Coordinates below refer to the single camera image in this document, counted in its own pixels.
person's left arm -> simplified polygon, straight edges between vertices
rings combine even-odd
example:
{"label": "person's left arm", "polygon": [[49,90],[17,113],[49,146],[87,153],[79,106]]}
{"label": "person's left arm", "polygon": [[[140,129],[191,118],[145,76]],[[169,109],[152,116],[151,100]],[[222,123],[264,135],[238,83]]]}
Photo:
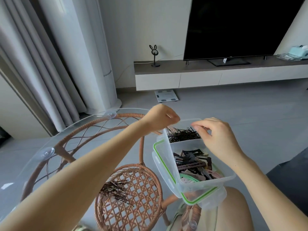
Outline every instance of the person's left arm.
{"label": "person's left arm", "polygon": [[171,108],[154,106],[141,120],[48,179],[0,223],[0,230],[72,230],[137,140],[179,120]]}

person's left hand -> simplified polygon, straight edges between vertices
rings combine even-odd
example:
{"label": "person's left hand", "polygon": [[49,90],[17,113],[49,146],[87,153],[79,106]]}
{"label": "person's left hand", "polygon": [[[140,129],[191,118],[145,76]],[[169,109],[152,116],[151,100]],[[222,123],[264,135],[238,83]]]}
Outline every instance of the person's left hand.
{"label": "person's left hand", "polygon": [[158,104],[151,108],[140,122],[143,122],[147,126],[149,132],[155,132],[175,124],[179,122],[179,120],[180,117],[172,108],[163,104]]}

person's right arm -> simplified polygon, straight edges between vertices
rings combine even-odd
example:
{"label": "person's right arm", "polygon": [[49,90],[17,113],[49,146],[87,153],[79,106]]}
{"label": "person's right arm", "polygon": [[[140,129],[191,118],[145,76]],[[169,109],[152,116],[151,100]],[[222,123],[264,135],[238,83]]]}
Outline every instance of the person's right arm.
{"label": "person's right arm", "polygon": [[308,230],[308,217],[243,153],[228,123],[206,118],[192,126],[209,150],[241,178],[271,231]]}

plastic container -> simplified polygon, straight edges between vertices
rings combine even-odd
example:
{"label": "plastic container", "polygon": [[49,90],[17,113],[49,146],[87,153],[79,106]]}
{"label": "plastic container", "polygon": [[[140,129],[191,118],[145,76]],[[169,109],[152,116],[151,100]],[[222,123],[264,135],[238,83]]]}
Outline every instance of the plastic container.
{"label": "plastic container", "polygon": [[[186,129],[191,127],[190,124],[196,120],[200,119],[183,120],[173,127]],[[156,157],[159,159],[160,163],[158,168],[162,165],[164,166],[164,169],[159,169],[159,171],[171,191],[177,197],[180,194],[184,202],[188,205],[198,203],[202,205],[201,207],[206,206],[207,208],[218,206],[226,197],[223,183],[235,178],[235,173],[209,151],[202,139],[169,143],[167,132],[168,130],[164,129],[163,135],[157,138],[158,142],[153,146],[157,155],[153,155],[153,158]],[[201,149],[204,153],[209,154],[212,158],[213,170],[221,174],[223,178],[193,183],[182,182],[173,157],[173,152],[180,154],[182,150],[190,151],[195,149]]]}

light blue tissue box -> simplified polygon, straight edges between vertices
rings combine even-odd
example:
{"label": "light blue tissue box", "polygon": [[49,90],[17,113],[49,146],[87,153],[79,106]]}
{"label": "light blue tissue box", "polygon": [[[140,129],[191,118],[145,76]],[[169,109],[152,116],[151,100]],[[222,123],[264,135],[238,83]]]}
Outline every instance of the light blue tissue box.
{"label": "light blue tissue box", "polygon": [[295,55],[302,59],[308,59],[308,50],[302,49],[301,46],[293,46],[290,49],[289,54]]}

